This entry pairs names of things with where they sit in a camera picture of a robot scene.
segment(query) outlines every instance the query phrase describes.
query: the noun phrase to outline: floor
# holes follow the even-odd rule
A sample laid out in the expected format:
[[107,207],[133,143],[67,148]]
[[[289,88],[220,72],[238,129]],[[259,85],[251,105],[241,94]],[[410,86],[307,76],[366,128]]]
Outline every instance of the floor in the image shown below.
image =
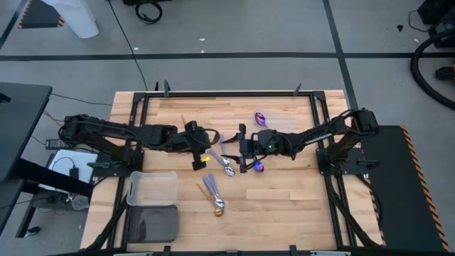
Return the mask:
[[[109,4],[87,1],[100,34],[80,40],[62,28],[17,29],[27,0],[0,2],[0,80],[53,86],[54,93],[112,101],[116,91],[145,90]],[[112,1],[138,56],[146,84],[167,79],[172,90],[345,90],[351,107],[373,110],[381,124],[407,126],[451,248],[455,248],[455,112],[424,94],[410,74],[410,53],[428,35],[407,25],[415,0],[173,0],[162,20],[142,24],[134,9]],[[416,26],[424,27],[412,16]],[[397,26],[403,25],[401,32]],[[433,46],[426,52],[439,52]],[[377,53],[370,55],[344,53]],[[409,53],[390,55],[388,53]],[[455,87],[433,71],[450,58],[421,60],[430,84],[455,99]],[[109,117],[109,107],[51,97],[55,118],[87,113]],[[34,136],[56,138],[43,117]],[[30,140],[23,157],[44,164],[51,151]],[[29,195],[22,195],[20,201]],[[5,255],[50,255],[79,248],[83,213],[36,213],[35,237],[15,239],[26,205],[17,205],[0,247]]]

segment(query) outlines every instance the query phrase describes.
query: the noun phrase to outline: clear plastic container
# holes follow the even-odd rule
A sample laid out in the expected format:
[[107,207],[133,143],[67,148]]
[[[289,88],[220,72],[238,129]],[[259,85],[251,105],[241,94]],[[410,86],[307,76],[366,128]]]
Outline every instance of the clear plastic container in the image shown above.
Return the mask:
[[133,171],[127,203],[131,206],[170,206],[177,204],[178,180],[174,171],[143,173]]

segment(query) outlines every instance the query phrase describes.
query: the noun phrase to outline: black metal frame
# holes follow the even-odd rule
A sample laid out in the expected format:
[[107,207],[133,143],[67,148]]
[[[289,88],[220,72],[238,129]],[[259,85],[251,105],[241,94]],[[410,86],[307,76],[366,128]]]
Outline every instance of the black metal frame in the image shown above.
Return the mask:
[[[299,92],[298,90],[296,91],[202,91],[202,92],[171,92],[169,88],[166,88],[165,86],[164,92],[136,92],[134,93],[133,96],[133,103],[132,103],[132,110],[130,113],[129,117],[129,124],[133,125],[136,121],[137,118],[137,110],[139,108],[139,103],[143,102],[142,104],[142,111],[141,111],[141,116],[139,120],[139,126],[146,124],[146,116],[147,116],[147,109],[149,106],[149,100],[151,98],[157,98],[157,97],[308,97],[311,105],[311,113],[313,115],[313,120],[314,120],[314,125],[319,125],[321,122],[319,120],[319,115],[318,115],[318,110],[316,106],[316,101],[319,100],[321,103],[321,108],[322,108],[322,113],[323,113],[323,118],[324,120],[330,119],[328,115],[328,107],[327,107],[327,102],[326,102],[326,97],[324,91],[303,91]],[[329,143],[334,143],[333,138],[329,139]],[[318,143],[318,147],[321,149],[324,147],[323,142]],[[136,146],[137,149],[141,149],[142,145],[140,143],[137,144]],[[114,202],[114,211],[113,213],[119,208],[119,205],[122,200],[122,194],[123,194],[123,189],[124,189],[124,177],[119,178],[119,185],[117,187],[117,192],[116,192],[116,197],[115,197],[115,202]],[[346,196],[346,189],[344,186],[343,178],[342,177],[336,177],[337,184],[338,184],[338,190],[340,194],[340,198],[348,209],[348,202],[347,202],[347,196]],[[331,181],[331,176],[329,175],[324,175],[324,181],[326,184],[326,188],[328,189],[329,186],[332,186],[332,181]],[[330,200],[328,197],[328,203],[330,207],[330,212],[331,212],[331,220],[333,224],[333,233],[335,235],[335,241],[337,247],[343,247],[343,239],[341,236],[341,228],[340,228],[340,222],[338,219],[338,214],[336,210],[335,204]],[[121,248],[126,251],[127,249],[127,231],[129,229],[129,207],[125,210],[125,221],[124,221],[124,226],[123,226],[123,233],[122,233],[122,244]],[[352,228],[346,223],[347,228],[348,228],[348,237],[349,237],[349,244],[350,246],[356,246],[355,242],[355,235],[352,230]],[[111,235],[108,237],[108,243],[107,243],[107,248],[113,248],[114,247],[114,239],[115,239],[115,233],[117,229],[114,229],[111,233]],[[247,254],[252,254],[252,255],[257,255],[257,253],[261,255],[289,255],[290,252],[292,252],[292,255],[296,253],[295,255],[299,253],[308,253],[309,251],[297,251],[295,246],[291,245],[290,251],[272,251],[272,252],[245,252],[242,251],[243,255]],[[165,252],[154,252],[165,255]],[[184,252],[183,254],[185,255],[204,255],[206,253],[213,254],[214,252]]]

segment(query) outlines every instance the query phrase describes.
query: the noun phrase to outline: black mat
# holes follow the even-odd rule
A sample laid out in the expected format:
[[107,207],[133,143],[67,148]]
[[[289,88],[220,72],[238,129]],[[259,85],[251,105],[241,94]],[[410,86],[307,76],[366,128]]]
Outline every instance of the black mat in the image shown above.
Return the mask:
[[378,195],[386,247],[401,250],[447,251],[441,223],[404,127],[381,126],[376,137],[362,141],[367,160],[379,160],[370,171]]
[[64,23],[60,14],[52,6],[41,0],[30,0],[18,28],[58,28]]

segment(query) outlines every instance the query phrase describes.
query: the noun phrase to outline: gold spoon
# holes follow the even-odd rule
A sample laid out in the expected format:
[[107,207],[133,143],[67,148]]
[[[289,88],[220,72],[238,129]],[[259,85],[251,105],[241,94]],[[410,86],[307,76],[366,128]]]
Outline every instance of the gold spoon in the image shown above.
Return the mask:
[[215,208],[215,216],[220,217],[225,211],[223,209],[219,209],[218,207],[216,207],[216,205],[213,202],[212,198],[200,187],[199,184],[196,184],[196,185],[198,185],[198,188],[199,188],[200,192],[202,192],[202,194],[204,194],[205,198],[207,198],[207,200]]

